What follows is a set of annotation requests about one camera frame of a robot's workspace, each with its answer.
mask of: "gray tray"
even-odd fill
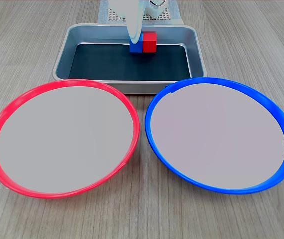
[[[142,31],[157,33],[156,53],[129,53],[125,25],[71,26],[55,63],[53,77],[55,80],[95,80],[125,94],[157,94],[176,81],[206,76],[193,28],[144,25]]]

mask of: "wood grain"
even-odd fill
[[[284,111],[284,1],[179,1],[197,30],[208,76],[251,86]],[[53,81],[66,29],[97,22],[99,1],[0,1],[0,111]],[[59,200],[0,183],[0,239],[284,239],[284,181],[253,195],[192,186],[153,153],[144,131],[151,96],[130,96],[141,136],[132,159],[104,185]]]

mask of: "block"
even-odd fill
[[[143,33],[142,32],[136,44],[133,44],[130,39],[130,52],[131,53],[142,53],[143,52]]]
[[[155,53],[157,44],[157,34],[155,32],[145,32],[143,34],[143,52]]]

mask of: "blue plate rim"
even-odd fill
[[[218,192],[218,193],[225,193],[225,194],[250,194],[250,193],[257,193],[260,191],[264,191],[266,189],[269,189],[275,185],[277,185],[279,182],[284,180],[284,160],[277,172],[270,177],[268,180],[266,180],[263,183],[260,183],[256,186],[249,187],[249,188],[243,188],[243,189],[224,189],[224,188],[217,188],[217,187],[212,187],[209,185],[202,184],[200,182],[197,182],[181,172],[177,171],[175,168],[173,168],[167,161],[166,159],[161,155],[160,151],[158,150],[154,139],[152,137],[152,132],[151,132],[151,117],[153,114],[153,111],[157,105],[157,103],[167,94],[169,93],[174,93],[175,91],[194,84],[202,84],[202,83],[208,83],[208,84],[217,84],[225,87],[232,88],[234,90],[237,90],[239,92],[244,93],[245,95],[251,97],[258,103],[260,103],[262,106],[264,106],[275,118],[277,123],[279,124],[283,135],[284,135],[284,112],[268,97],[263,95],[262,93],[256,91],[255,89],[248,87],[246,85],[243,85],[241,83],[227,80],[227,79],[221,79],[221,78],[214,78],[214,77],[198,77],[198,78],[190,78],[190,79],[185,79],[182,81],[178,81],[176,83],[173,83],[171,85],[168,85],[166,88],[161,90],[152,100],[150,103],[148,110],[145,115],[145,131],[146,131],[146,136],[148,138],[148,141],[157,155],[157,157],[162,161],[162,163],[168,167],[173,173],[175,173],[177,176],[181,177],[185,181],[194,184],[198,187],[201,187],[206,190]]]

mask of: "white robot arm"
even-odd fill
[[[158,18],[167,6],[168,0],[109,0],[109,8],[125,19],[133,44],[139,40],[144,15]]]

